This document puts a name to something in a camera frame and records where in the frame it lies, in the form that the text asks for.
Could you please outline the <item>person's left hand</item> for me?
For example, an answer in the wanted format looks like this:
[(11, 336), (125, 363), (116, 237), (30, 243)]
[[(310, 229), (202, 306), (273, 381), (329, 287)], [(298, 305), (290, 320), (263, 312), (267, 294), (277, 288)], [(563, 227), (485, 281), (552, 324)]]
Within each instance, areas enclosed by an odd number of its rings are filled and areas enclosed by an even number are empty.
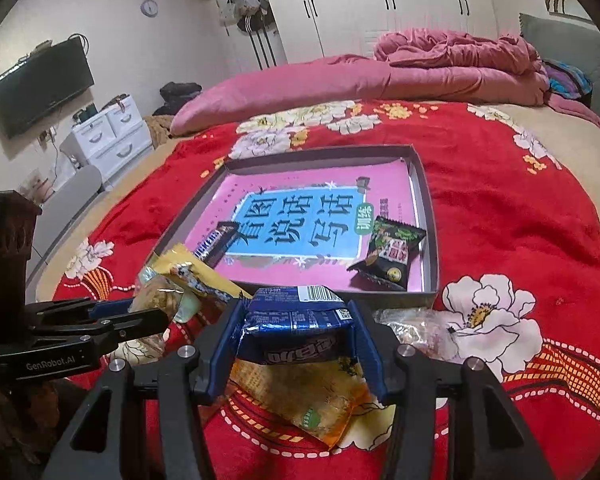
[(57, 379), (0, 389), (0, 479), (38, 479), (87, 390)]

